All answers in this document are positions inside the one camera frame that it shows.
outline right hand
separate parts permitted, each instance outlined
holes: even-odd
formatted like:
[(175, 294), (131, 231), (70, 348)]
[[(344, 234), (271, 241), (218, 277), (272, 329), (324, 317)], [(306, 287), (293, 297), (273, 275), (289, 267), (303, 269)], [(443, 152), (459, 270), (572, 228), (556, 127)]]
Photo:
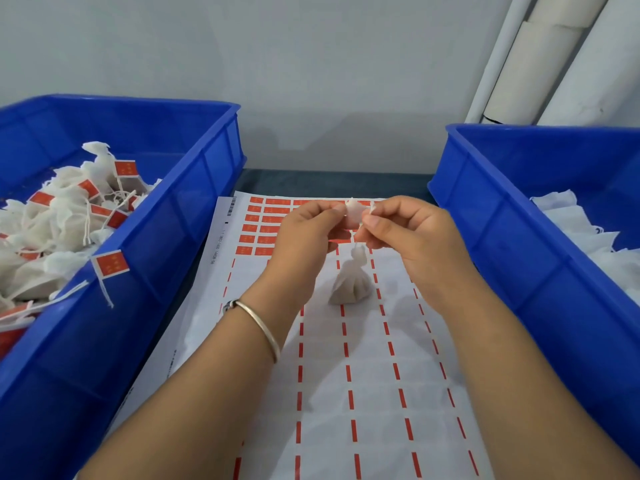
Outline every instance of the right hand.
[(355, 241), (400, 253), (422, 297), (441, 315), (468, 295), (469, 286), (485, 285), (449, 213), (425, 201), (396, 196), (376, 202), (364, 212)]

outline dark table surface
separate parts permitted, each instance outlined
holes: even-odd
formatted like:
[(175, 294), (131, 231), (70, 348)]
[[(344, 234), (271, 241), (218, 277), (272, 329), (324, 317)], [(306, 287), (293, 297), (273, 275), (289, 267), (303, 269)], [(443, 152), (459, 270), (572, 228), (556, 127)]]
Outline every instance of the dark table surface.
[[(289, 171), (245, 169), (236, 182), (233, 192), (247, 192), (261, 195), (283, 197), (360, 197), (388, 198), (394, 195), (409, 195), (435, 204), (427, 189), (433, 175), (410, 175), (407, 173), (361, 173), (333, 171)], [(155, 337), (151, 341), (145, 359), (140, 363), (136, 377), (140, 373), (149, 355), (162, 337), (173, 316), (189, 293), (200, 258), (204, 242), (180, 289), (169, 306)]]

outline fingernail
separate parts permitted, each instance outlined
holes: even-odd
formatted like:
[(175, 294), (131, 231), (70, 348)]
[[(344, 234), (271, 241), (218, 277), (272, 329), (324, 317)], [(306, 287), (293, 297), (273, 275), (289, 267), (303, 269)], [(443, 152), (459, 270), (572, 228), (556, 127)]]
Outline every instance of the fingernail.
[(362, 216), (362, 222), (369, 227), (375, 227), (378, 225), (378, 222), (380, 222), (380, 217), (366, 214)]

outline left hand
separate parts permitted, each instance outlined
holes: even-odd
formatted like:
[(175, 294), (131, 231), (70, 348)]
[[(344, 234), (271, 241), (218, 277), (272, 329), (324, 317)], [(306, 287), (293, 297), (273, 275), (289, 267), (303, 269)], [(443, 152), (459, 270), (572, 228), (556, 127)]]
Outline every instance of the left hand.
[(280, 225), (273, 256), (264, 274), (295, 291), (300, 306), (309, 301), (327, 253), (329, 239), (349, 239), (342, 202), (313, 200), (293, 210)]

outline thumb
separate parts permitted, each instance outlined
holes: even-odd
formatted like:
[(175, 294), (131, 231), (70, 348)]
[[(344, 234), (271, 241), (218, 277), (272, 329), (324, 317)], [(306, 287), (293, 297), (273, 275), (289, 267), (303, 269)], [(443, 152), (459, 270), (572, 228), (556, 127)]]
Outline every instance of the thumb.
[(373, 236), (387, 243), (400, 254), (419, 245), (420, 238), (413, 231), (384, 217), (365, 214), (362, 217), (362, 224)]
[(346, 212), (344, 205), (338, 205), (332, 209), (322, 211), (313, 221), (316, 223), (322, 233), (329, 234), (329, 231), (336, 227), (338, 223), (344, 218)]

